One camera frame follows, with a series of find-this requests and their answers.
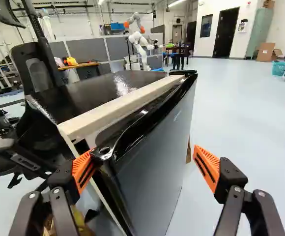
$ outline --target gray cubicle partition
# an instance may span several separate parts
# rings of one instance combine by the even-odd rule
[[[78,63],[96,60],[108,61],[107,50],[103,38],[90,38],[66,41],[70,55]]]
[[[54,57],[68,57],[68,52],[66,50],[64,42],[52,42],[50,43],[50,48]]]
[[[150,32],[151,33],[162,33],[163,36],[162,36],[162,43],[161,44],[164,44],[165,43],[165,30],[166,30],[166,26],[165,25],[160,25],[160,26],[157,26],[157,27],[154,27],[154,28],[151,28],[150,29]]]
[[[132,44],[130,42],[127,48],[127,37],[128,36],[106,38],[110,60],[124,59],[124,57],[128,56],[128,48],[130,55],[133,54]]]
[[[152,33],[144,35],[145,38],[158,39],[159,44],[163,44],[162,33]],[[128,56],[126,38],[128,35],[111,35],[99,38],[80,39],[64,42],[50,43],[54,57],[62,58],[69,55],[74,57],[78,63],[87,62],[89,60],[99,61],[98,66],[101,75],[110,72],[124,70],[124,57]],[[137,54],[136,49],[132,51],[132,45],[129,43],[130,54]],[[147,62],[151,69],[162,67],[162,53],[160,50],[147,52]],[[81,67],[76,69],[80,80],[91,78],[97,75],[94,66]]]

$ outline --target glossy black surface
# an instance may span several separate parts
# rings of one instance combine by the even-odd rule
[[[111,147],[113,158],[94,180],[133,235],[165,235],[169,226],[182,185],[196,77],[182,80],[97,136],[96,144]],[[99,150],[92,154],[105,160]]]
[[[31,107],[59,124],[165,76],[165,72],[119,71],[36,92],[26,99]]]

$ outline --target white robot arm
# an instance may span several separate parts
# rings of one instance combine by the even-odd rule
[[[141,30],[141,33],[144,33],[144,27],[141,25],[141,20],[138,15],[138,12],[135,12],[126,22],[124,22],[124,26],[126,28],[129,28],[129,25],[132,24],[136,20],[137,26]],[[148,41],[145,39],[145,37],[142,36],[140,32],[136,31],[132,35],[128,37],[128,40],[134,45],[136,50],[139,52],[139,54],[142,57],[142,67],[143,70],[148,70],[147,68],[147,53],[143,49],[143,46],[147,47],[148,50],[153,50],[154,45],[151,45],[148,43]]]

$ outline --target office chair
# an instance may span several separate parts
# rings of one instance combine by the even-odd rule
[[[37,42],[18,45],[11,50],[26,96],[63,85],[63,80],[32,3],[27,0],[22,3],[38,38]],[[9,1],[0,1],[0,21],[25,28],[13,15]],[[54,172],[64,161],[74,158],[54,121],[36,111],[27,101],[25,107],[16,129],[0,139],[0,176],[14,173],[8,187],[20,182],[20,174],[27,179],[47,179],[46,173]]]

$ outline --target orange gripper pad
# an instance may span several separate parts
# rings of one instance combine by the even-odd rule
[[[145,33],[144,27],[141,26],[141,33]]]
[[[125,21],[125,22],[123,23],[123,25],[124,25],[125,28],[129,28],[129,24],[128,24],[127,21]]]
[[[91,150],[86,151],[79,158],[73,161],[72,176],[75,179],[79,194],[82,193],[96,171],[94,163],[91,161],[90,152]]]
[[[215,193],[219,180],[219,158],[202,147],[195,145],[193,160],[209,185],[211,191]]]

